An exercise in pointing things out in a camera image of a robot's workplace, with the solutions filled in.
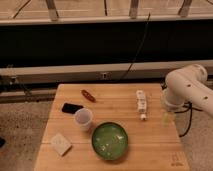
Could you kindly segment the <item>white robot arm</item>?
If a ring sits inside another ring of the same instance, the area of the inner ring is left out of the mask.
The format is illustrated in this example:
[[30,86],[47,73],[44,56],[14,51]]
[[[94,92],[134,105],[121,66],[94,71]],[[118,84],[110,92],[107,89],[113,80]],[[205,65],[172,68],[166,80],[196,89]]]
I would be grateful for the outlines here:
[[172,116],[188,101],[213,118],[213,90],[205,85],[207,77],[207,70],[199,64],[169,72],[161,95],[167,116]]

